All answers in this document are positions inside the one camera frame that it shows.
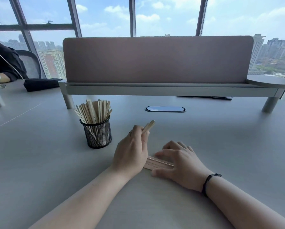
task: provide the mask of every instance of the white cable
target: white cable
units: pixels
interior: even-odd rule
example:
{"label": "white cable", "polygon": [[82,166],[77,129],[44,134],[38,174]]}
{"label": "white cable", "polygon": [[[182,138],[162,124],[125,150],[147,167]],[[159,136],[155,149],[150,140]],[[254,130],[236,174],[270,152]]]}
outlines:
{"label": "white cable", "polygon": [[9,65],[19,74],[19,76],[20,76],[22,79],[24,79],[24,78],[22,77],[22,75],[21,75],[7,60],[5,60],[5,58],[4,58],[3,56],[1,56],[1,54],[0,54],[0,57],[2,57],[3,60],[6,61],[7,64],[9,64]]}

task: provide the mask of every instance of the pen holder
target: pen holder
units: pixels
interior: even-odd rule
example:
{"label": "pen holder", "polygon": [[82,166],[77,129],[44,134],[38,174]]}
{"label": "pen holder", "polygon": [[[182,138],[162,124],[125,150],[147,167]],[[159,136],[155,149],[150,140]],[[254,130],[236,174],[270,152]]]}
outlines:
{"label": "pen holder", "polygon": [[92,149],[101,149],[112,141],[110,117],[109,115],[105,121],[97,124],[85,124],[80,120],[84,127],[87,144]]}

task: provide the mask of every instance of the black bracelet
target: black bracelet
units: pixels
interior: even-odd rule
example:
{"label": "black bracelet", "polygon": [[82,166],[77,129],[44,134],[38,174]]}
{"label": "black bracelet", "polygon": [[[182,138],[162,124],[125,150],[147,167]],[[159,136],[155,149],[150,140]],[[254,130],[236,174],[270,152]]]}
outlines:
{"label": "black bracelet", "polygon": [[204,195],[205,197],[208,197],[207,194],[206,194],[206,184],[207,182],[210,180],[210,178],[212,178],[213,176],[219,176],[219,177],[222,177],[221,174],[218,174],[218,173],[213,173],[213,174],[210,174],[207,178],[206,178],[206,181],[203,185],[203,189],[202,189],[202,195]]}

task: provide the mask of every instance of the gray partition panel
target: gray partition panel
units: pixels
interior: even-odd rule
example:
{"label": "gray partition panel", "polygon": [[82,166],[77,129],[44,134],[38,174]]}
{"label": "gray partition panel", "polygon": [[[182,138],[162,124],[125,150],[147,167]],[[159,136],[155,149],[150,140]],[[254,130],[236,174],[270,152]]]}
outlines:
{"label": "gray partition panel", "polygon": [[251,36],[66,38],[68,82],[245,83]]}

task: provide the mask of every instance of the sky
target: sky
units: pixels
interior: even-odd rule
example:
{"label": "sky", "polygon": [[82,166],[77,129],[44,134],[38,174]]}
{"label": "sky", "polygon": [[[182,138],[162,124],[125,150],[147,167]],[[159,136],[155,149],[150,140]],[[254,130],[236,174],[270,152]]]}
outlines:
{"label": "sky", "polygon": [[[71,23],[67,0],[19,0],[30,24]],[[75,0],[83,37],[130,36],[129,0]],[[201,0],[136,0],[137,36],[193,36]],[[17,24],[8,0],[0,0],[1,24]],[[0,41],[20,32],[0,32]],[[33,31],[34,41],[62,45],[73,30]],[[264,43],[285,40],[285,0],[208,0],[202,35],[262,34]]]}

